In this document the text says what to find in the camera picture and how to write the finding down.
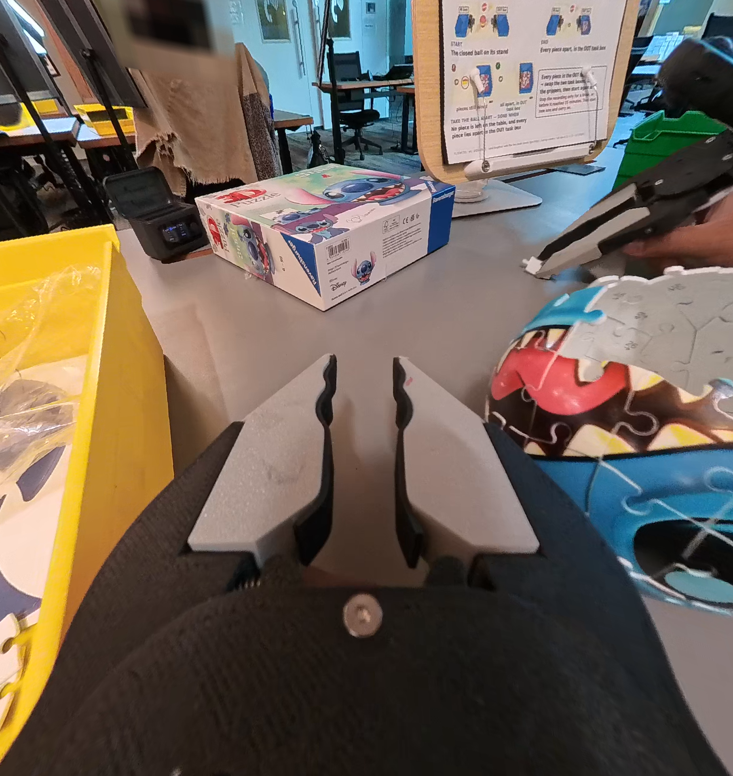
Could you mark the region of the black office chair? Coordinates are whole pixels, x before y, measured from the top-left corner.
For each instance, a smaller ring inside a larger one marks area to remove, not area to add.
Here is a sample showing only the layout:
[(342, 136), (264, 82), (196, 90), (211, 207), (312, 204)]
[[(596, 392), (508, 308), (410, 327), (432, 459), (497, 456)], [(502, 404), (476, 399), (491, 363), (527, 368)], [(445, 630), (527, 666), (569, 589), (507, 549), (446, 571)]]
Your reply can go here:
[(347, 83), (371, 82), (368, 74), (361, 72), (359, 53), (334, 53), (333, 40), (329, 40), (327, 65), (329, 68), (331, 90), (332, 138), (334, 143), (334, 160), (344, 163), (347, 146), (353, 146), (364, 160), (364, 150), (375, 150), (383, 154), (382, 146), (369, 141), (363, 136), (365, 127), (376, 123), (380, 113), (373, 107), (367, 108), (365, 102), (371, 93), (370, 87), (364, 89), (341, 89)]

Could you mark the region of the blue puzzle ball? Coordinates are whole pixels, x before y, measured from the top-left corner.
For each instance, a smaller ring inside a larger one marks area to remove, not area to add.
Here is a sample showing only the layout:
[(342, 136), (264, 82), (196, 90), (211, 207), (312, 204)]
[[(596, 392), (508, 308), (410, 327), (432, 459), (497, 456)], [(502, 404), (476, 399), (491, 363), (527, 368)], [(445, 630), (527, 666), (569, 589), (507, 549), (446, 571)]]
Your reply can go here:
[(608, 276), (551, 299), (495, 367), (486, 419), (641, 592), (733, 615), (733, 268)]

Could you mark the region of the printed instruction sheet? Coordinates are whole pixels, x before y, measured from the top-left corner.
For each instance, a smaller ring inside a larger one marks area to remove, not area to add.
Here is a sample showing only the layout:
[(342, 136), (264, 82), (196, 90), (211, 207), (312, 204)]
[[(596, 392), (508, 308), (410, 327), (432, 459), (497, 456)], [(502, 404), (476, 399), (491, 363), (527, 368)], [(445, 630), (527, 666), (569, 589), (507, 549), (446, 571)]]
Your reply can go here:
[(488, 83), (488, 157), (590, 141), (582, 68), (598, 82), (598, 141), (608, 131), (623, 1), (440, 2), (445, 161), (480, 158), (469, 73)]

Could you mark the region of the green plastic bin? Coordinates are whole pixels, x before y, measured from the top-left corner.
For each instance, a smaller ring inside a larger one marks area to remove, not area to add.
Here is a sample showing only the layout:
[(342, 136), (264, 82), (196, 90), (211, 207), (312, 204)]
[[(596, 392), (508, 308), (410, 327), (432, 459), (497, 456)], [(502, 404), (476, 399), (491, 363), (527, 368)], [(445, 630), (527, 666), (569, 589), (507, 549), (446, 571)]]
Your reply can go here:
[(643, 173), (651, 181), (665, 180), (664, 189), (686, 178), (692, 183), (710, 182), (733, 175), (731, 143), (712, 141), (728, 127), (702, 112), (689, 111), (678, 119), (657, 112), (631, 133), (615, 178), (617, 189)]

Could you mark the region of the black label printer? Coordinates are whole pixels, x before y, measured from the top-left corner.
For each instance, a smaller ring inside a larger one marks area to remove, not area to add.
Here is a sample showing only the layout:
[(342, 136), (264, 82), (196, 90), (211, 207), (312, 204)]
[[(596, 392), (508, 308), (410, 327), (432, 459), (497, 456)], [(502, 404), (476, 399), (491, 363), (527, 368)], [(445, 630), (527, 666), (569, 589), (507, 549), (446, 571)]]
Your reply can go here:
[(156, 167), (107, 176), (103, 186), (149, 257), (172, 263), (209, 244), (196, 205), (178, 199)]

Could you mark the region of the curved wooden sheet holder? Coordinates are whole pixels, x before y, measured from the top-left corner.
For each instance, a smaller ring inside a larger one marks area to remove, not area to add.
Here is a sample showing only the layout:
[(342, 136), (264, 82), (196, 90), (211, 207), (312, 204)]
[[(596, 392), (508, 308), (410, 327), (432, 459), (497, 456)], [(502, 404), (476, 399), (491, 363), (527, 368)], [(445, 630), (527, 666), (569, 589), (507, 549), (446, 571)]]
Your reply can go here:
[[(609, 100), (608, 131), (603, 141), (612, 135), (619, 111), (625, 80), (626, 62), (636, 27), (638, 2), (626, 2), (625, 18), (615, 58), (612, 92)], [(414, 88), (418, 123), (420, 160), (435, 178), (458, 184), (464, 181), (466, 164), (445, 161), (441, 127), (441, 33), (440, 2), (412, 3)]]

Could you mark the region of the beige cloth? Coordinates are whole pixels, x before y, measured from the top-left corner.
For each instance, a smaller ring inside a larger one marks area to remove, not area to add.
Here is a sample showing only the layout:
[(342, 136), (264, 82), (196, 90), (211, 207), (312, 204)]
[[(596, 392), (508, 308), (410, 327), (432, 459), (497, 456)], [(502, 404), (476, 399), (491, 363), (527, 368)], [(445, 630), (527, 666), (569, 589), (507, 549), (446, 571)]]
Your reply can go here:
[(264, 71), (244, 43), (204, 73), (193, 55), (174, 55), (177, 70), (129, 69), (146, 106), (133, 110), (135, 159), (155, 167), (170, 189), (236, 186), (281, 173)]

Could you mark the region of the white clip rod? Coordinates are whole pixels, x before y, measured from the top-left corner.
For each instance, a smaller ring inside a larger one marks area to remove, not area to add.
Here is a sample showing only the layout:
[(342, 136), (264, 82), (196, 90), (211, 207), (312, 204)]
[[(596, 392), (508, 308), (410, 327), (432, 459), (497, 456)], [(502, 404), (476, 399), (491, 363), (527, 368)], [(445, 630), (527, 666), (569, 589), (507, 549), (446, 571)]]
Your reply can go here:
[(551, 169), (571, 163), (587, 163), (594, 160), (605, 148), (605, 141), (585, 141), (572, 145), (484, 157), (472, 160), (463, 169), (464, 181), (493, 179), (502, 175)]

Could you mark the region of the person's right hand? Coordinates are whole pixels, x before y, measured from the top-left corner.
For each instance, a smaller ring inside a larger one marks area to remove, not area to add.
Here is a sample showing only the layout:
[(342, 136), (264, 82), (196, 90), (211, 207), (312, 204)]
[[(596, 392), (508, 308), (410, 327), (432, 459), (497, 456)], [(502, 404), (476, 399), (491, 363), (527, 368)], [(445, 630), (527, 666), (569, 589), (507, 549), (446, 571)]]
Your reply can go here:
[(671, 266), (733, 267), (733, 191), (697, 213), (694, 223), (657, 237), (634, 241), (624, 246), (623, 251), (659, 271)]

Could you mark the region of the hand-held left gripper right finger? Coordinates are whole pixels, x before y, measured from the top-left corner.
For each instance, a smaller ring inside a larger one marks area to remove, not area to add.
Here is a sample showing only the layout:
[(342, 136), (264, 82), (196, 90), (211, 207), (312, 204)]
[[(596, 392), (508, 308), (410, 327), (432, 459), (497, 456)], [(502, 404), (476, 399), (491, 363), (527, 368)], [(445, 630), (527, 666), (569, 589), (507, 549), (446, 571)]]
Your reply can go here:
[(533, 530), (483, 420), (408, 358), (392, 363), (395, 529), (410, 568), (452, 557), (531, 556)]

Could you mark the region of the grey monitor on stand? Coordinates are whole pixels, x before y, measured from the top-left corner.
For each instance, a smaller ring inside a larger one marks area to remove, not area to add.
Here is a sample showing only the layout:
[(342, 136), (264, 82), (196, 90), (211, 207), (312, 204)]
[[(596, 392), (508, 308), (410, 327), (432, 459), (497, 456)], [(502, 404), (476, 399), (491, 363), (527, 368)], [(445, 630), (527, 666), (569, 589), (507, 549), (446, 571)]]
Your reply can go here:
[(90, 1), (40, 1), (42, 11), (78, 65), (91, 93), (106, 106), (144, 108), (146, 102), (119, 62), (106, 26)]
[(23, 8), (0, 1), (0, 127), (22, 123), (22, 108), (52, 100), (55, 113), (65, 106), (56, 73), (43, 46), (43, 34)]

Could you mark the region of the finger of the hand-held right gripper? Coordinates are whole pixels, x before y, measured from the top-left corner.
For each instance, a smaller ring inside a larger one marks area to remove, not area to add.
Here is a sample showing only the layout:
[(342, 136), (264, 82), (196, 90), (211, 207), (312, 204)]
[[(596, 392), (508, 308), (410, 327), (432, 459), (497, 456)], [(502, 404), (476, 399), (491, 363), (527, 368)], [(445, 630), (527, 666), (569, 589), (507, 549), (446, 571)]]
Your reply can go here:
[(604, 255), (600, 247), (604, 240), (642, 220), (636, 193), (634, 183), (615, 189), (548, 243), (537, 258), (546, 264), (586, 264), (599, 259)]
[(532, 257), (532, 276), (551, 278), (617, 251), (635, 240), (633, 234), (650, 215), (649, 207), (590, 208)]

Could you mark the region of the clear plastic bag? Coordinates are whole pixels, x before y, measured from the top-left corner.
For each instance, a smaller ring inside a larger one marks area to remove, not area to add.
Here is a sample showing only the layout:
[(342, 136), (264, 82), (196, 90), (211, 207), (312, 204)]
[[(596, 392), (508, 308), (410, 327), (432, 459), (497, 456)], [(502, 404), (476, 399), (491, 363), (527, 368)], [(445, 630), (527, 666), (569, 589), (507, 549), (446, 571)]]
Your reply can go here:
[(0, 288), (0, 496), (73, 439), (101, 281), (77, 264)]

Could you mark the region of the yellow plastic bin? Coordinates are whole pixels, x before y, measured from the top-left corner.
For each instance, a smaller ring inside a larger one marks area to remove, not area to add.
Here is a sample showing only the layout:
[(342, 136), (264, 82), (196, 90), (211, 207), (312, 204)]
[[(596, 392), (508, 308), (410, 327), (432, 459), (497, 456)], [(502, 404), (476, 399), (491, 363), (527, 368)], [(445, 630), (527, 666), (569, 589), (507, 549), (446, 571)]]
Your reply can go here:
[(0, 288), (77, 264), (102, 271), (70, 466), (22, 693), (0, 732), (0, 762), (30, 717), (99, 568), (173, 477), (164, 356), (113, 227), (0, 242)]

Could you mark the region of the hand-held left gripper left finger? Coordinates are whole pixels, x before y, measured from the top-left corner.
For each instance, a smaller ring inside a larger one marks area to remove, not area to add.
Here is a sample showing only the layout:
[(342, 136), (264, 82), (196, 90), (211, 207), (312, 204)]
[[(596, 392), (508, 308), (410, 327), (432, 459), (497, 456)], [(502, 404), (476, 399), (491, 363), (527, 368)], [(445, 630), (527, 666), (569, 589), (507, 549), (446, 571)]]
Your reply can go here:
[(188, 536), (195, 552), (309, 566), (332, 530), (337, 359), (325, 354), (249, 413)]

